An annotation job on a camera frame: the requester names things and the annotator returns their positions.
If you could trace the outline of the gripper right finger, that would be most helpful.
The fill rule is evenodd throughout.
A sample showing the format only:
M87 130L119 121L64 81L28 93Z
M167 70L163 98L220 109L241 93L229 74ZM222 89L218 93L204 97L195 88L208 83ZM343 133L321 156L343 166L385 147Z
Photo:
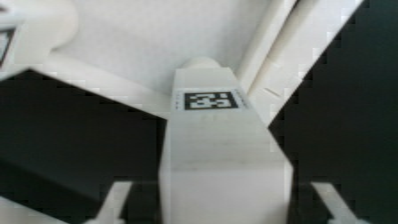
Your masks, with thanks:
M355 215L330 182L293 185L289 224L371 224Z

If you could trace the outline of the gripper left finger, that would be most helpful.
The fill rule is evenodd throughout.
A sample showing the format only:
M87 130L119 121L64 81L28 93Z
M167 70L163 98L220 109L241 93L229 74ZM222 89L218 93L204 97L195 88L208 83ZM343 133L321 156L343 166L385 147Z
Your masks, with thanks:
M96 216L81 224L158 224L158 184L120 180L110 185Z

